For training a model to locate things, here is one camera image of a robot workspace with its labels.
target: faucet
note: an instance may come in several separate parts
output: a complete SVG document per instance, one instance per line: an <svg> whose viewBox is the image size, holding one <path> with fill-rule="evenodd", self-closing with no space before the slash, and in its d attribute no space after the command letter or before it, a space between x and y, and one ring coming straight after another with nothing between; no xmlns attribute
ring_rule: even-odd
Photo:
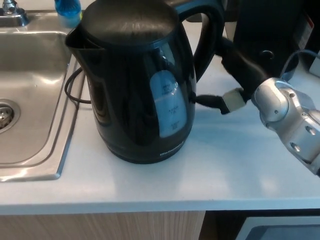
<svg viewBox="0 0 320 240"><path fill-rule="evenodd" d="M26 11L15 0L3 0L0 8L0 27L23 27L29 23Z"/></svg>

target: power cord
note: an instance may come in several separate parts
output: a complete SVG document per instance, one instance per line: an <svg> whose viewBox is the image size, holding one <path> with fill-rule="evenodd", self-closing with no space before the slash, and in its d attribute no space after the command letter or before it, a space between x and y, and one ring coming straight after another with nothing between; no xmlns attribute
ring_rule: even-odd
<svg viewBox="0 0 320 240"><path fill-rule="evenodd" d="M72 96L69 92L68 92L68 89L69 89L69 85L71 82L73 82L76 77L82 72L82 68L79 67L77 70L74 71L74 73L71 74L71 76L68 78L68 80L65 82L65 85L64 85L64 92L65 94L67 95L67 97L77 103L81 103L81 104L91 104L91 101L90 100L83 100L83 99L79 99L79 98L76 98L74 96Z"/></svg>
<svg viewBox="0 0 320 240"><path fill-rule="evenodd" d="M315 58L318 58L320 59L320 55L315 53L314 51L311 51L311 50L307 50L307 49L301 49L301 50L297 50L295 52L293 52L287 59L287 61L285 62L283 68L282 68L282 71L280 73L280 79L282 79L283 75L285 74L286 70L287 70L287 67L289 66L290 62L292 61L292 59L298 55L298 54L309 54Z"/></svg>

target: stainless steel sink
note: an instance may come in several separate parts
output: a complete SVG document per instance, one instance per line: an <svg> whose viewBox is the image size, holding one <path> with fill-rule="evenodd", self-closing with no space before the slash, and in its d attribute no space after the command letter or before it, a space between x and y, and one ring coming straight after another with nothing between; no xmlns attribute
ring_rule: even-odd
<svg viewBox="0 0 320 240"><path fill-rule="evenodd" d="M27 15L27 26L0 28L0 109L12 110L0 128L2 182L58 178L78 111L63 91L79 67L64 44L70 30L55 12ZM83 75L74 81L74 96L83 83Z"/></svg>

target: brand logo on kettle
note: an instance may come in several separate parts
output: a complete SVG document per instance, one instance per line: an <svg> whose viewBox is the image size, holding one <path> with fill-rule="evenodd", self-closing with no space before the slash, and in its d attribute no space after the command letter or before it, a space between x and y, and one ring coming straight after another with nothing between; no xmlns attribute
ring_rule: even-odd
<svg viewBox="0 0 320 240"><path fill-rule="evenodd" d="M166 152L163 152L163 153L160 153L160 156L163 156L163 155L166 155L166 154L169 154L171 153L172 151L176 150L177 148L179 148L182 144L184 144L185 141L181 142L178 146L176 146L175 148L172 148L171 150L169 151L166 151Z"/></svg>

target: kettle lid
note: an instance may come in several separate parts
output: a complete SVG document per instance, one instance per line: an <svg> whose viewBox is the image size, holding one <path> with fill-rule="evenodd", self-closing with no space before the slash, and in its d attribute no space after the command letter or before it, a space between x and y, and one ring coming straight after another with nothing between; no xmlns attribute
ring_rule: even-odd
<svg viewBox="0 0 320 240"><path fill-rule="evenodd" d="M96 0L79 27L101 47L141 47L168 37L178 24L176 10L163 0Z"/></svg>

